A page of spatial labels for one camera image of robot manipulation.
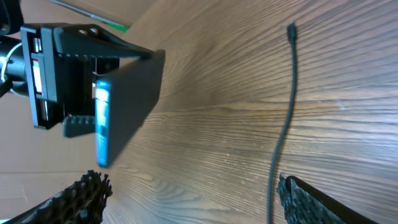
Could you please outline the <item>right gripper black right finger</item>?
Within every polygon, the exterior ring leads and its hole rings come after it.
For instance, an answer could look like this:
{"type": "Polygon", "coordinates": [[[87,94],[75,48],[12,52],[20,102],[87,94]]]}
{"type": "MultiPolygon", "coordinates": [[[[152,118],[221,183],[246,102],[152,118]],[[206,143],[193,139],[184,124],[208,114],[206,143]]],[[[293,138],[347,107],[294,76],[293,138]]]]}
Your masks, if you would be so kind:
{"type": "Polygon", "coordinates": [[[294,175],[279,176],[277,193],[288,224],[376,224],[294,175]]]}

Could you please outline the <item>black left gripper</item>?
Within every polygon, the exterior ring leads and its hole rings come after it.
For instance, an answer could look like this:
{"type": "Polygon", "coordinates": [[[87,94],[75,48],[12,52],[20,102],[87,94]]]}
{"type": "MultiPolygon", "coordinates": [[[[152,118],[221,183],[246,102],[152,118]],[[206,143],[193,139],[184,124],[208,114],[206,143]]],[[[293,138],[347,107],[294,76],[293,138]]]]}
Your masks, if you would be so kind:
{"type": "Polygon", "coordinates": [[[63,122],[66,138],[95,132],[98,75],[118,68],[118,58],[153,54],[94,24],[26,24],[21,37],[33,125],[51,129],[63,122]]]}

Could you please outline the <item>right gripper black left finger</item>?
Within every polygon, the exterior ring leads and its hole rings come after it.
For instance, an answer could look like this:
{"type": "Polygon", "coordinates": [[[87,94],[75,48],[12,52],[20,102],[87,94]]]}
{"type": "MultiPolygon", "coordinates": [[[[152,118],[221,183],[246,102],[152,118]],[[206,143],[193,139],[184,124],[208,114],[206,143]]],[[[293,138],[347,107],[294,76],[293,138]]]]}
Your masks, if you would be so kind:
{"type": "Polygon", "coordinates": [[[107,199],[112,196],[108,174],[88,170],[81,179],[8,224],[100,224],[107,199]]]}

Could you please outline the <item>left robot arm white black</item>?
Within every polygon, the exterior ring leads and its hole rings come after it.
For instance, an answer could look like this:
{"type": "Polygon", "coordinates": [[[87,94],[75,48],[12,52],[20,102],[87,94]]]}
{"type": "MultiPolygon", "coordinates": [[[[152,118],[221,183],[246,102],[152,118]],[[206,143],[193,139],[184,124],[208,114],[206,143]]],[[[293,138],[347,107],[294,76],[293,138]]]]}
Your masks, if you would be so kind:
{"type": "Polygon", "coordinates": [[[20,1],[1,0],[1,94],[28,97],[35,128],[62,123],[66,138],[93,133],[93,82],[121,58],[152,53],[96,24],[26,24],[20,1]]]}

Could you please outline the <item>black smartphone blue screen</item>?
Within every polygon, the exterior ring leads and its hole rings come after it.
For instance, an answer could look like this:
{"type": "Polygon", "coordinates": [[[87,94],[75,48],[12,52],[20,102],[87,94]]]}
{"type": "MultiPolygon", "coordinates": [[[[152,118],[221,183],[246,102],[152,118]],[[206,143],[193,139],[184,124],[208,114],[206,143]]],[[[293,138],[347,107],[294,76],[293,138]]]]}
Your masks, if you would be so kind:
{"type": "Polygon", "coordinates": [[[111,167],[160,96],[165,50],[102,76],[95,88],[96,161],[111,167]]]}

